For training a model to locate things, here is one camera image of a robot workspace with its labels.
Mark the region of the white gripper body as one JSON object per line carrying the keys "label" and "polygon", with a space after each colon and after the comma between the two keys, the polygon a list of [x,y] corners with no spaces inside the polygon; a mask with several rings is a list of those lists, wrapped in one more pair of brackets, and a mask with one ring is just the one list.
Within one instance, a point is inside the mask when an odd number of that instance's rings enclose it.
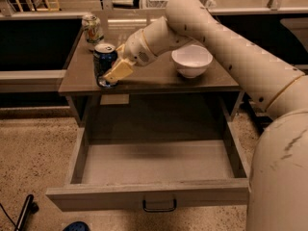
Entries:
{"label": "white gripper body", "polygon": [[139,66],[146,66],[157,60],[148,46],[144,29],[139,29],[126,40],[123,56]]}

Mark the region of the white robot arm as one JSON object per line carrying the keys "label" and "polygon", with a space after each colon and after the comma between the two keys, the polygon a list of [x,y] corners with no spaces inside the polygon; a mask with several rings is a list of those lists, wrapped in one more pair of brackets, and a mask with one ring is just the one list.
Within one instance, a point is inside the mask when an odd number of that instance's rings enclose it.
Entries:
{"label": "white robot arm", "polygon": [[168,0],[164,16],[128,38],[103,77],[120,80],[191,39],[272,119],[254,150],[246,231],[308,231],[308,75],[220,24],[199,0]]}

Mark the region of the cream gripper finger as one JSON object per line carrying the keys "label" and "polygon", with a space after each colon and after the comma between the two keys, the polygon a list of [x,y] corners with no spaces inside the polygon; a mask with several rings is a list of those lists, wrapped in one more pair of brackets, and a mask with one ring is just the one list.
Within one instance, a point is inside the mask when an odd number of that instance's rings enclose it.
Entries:
{"label": "cream gripper finger", "polygon": [[109,83],[115,83],[122,80],[133,73],[134,64],[135,62],[130,61],[129,59],[119,58],[112,65],[112,68],[103,75],[103,78]]}
{"label": "cream gripper finger", "polygon": [[123,58],[124,58],[124,50],[125,50],[125,44],[124,44],[124,43],[122,43],[122,44],[116,49],[117,56],[118,56],[120,59],[123,59]]}

